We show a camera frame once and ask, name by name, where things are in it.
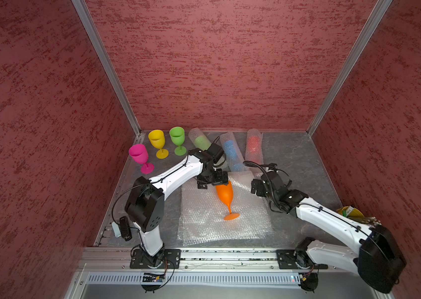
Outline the red glass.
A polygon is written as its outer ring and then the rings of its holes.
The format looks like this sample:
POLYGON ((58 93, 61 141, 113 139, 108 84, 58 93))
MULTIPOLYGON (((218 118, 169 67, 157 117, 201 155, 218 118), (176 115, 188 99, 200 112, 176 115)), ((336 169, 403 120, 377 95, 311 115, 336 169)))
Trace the red glass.
POLYGON ((262 153, 263 134, 257 129, 250 129, 247 132, 247 142, 245 150, 245 160, 256 164, 262 164, 264 157, 262 153))

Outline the orange glass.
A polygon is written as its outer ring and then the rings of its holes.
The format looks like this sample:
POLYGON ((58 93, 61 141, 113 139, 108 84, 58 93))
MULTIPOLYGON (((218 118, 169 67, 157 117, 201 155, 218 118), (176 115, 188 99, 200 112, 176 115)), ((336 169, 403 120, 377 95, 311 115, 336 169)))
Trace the orange glass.
POLYGON ((215 188, 220 201, 228 208, 229 214, 225 216, 224 220, 231 221, 237 219, 240 214, 233 213, 231 208, 232 201, 234 199, 232 183, 229 181, 227 184, 218 185, 215 188))

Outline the bright green wine glass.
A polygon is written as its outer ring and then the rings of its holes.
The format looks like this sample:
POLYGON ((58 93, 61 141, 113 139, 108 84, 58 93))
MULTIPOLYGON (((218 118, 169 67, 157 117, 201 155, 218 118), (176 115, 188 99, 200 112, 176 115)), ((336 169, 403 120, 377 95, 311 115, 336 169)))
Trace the bright green wine glass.
POLYGON ((184 156, 187 153, 187 149, 183 146, 185 142, 185 131, 182 127, 174 127, 169 131, 171 141, 176 145, 174 153, 177 156, 184 156))

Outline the yellow glass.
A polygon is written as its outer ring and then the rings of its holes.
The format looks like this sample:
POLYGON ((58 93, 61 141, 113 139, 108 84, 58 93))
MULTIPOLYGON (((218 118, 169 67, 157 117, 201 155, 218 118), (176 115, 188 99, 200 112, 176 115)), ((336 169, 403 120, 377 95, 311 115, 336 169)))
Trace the yellow glass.
POLYGON ((151 142, 151 145, 156 148, 158 151, 156 157, 158 159, 165 159, 169 155, 169 151, 164 149, 165 146, 165 136, 162 130, 153 130, 149 132, 148 138, 151 142))

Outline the pink glass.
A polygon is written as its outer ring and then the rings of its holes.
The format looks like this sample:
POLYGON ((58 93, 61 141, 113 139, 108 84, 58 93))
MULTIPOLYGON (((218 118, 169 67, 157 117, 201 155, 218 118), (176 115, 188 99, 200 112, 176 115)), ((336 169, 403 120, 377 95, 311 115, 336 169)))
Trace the pink glass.
POLYGON ((143 174, 150 174, 154 171, 154 165, 148 162, 148 151, 143 144, 133 145, 128 150, 128 153, 136 163, 141 165, 141 172, 143 174))

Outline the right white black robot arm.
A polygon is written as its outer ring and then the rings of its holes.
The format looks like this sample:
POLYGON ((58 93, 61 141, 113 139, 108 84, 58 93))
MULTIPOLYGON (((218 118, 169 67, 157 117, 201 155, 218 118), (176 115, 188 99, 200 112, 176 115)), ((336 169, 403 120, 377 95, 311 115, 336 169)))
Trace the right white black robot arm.
POLYGON ((309 292, 316 289, 320 265, 357 274, 382 294, 389 294, 399 283, 407 262, 386 227, 379 223, 365 224, 346 218, 309 195, 291 189, 291 183, 284 183, 280 176, 282 171, 275 163, 245 161, 244 165, 262 172, 259 179, 253 180, 251 192, 266 198, 271 211, 306 221, 341 242, 341 245, 332 245, 307 237, 296 246, 293 260, 302 270, 302 289, 309 292))

